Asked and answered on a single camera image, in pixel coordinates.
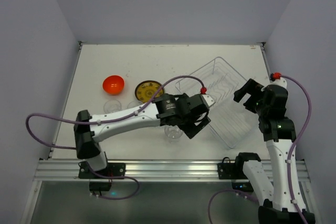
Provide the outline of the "clear glass cup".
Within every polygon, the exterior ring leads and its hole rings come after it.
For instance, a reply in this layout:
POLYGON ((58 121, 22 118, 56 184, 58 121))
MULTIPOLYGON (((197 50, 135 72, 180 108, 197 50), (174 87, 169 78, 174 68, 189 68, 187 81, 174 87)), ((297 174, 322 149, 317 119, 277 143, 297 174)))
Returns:
POLYGON ((165 126, 165 140, 169 143, 178 143, 183 135, 183 131, 178 126, 165 126))
POLYGON ((103 106, 104 113, 115 113, 122 110, 122 105, 118 100, 109 100, 103 106))
POLYGON ((135 108, 141 106, 143 103, 141 101, 132 101, 128 104, 127 109, 135 108))

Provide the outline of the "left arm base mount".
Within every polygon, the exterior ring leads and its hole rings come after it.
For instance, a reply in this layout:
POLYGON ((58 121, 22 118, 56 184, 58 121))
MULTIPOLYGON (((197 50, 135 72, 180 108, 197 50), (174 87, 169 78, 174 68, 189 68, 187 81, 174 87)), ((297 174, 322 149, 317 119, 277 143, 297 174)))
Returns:
POLYGON ((79 164, 80 179, 101 179, 105 177, 123 177, 126 171, 126 163, 107 163, 107 167, 94 173, 90 170, 87 162, 80 162, 79 164))

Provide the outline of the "yellow patterned plate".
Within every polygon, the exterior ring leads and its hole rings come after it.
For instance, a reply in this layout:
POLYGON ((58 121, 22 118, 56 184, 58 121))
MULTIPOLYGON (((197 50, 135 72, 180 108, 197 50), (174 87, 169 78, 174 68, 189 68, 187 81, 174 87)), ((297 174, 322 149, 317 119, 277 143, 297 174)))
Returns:
POLYGON ((142 103, 147 103, 157 90, 161 87, 161 84, 154 80, 146 80, 137 85, 135 88, 135 97, 142 103))

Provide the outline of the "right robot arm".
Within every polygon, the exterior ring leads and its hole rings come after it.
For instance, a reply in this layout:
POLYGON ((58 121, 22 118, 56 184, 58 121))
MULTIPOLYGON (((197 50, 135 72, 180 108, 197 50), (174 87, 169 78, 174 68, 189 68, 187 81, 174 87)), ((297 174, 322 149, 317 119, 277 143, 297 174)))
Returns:
POLYGON ((263 86, 249 79, 234 93, 234 101, 244 102, 248 111, 258 115, 272 168, 270 181, 256 153, 240 153, 235 164, 249 179, 257 196, 259 223, 315 223, 315 215, 307 210, 302 197, 295 157, 297 140, 295 124, 286 117, 287 82, 273 77, 263 86))

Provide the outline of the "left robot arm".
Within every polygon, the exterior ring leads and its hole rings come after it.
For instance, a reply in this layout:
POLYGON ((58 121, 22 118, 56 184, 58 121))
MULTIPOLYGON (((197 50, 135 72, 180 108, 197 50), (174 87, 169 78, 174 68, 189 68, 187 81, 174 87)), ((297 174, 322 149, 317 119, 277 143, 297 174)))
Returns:
POLYGON ((163 94, 142 106, 116 113, 77 114, 73 127, 77 158, 88 162, 96 172, 107 168, 107 157, 100 142, 125 132, 159 126, 176 126, 188 138, 195 137, 210 123, 208 117, 215 100, 208 94, 163 94))

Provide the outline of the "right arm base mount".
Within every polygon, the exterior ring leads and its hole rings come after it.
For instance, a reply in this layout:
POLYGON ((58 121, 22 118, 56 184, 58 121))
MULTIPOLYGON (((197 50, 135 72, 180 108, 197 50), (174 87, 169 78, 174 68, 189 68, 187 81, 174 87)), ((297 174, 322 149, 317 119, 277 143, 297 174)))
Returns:
POLYGON ((247 161, 261 161, 257 153, 239 153, 232 162, 229 157, 224 157, 220 163, 217 164, 218 179, 247 179, 243 173, 243 164, 247 161))

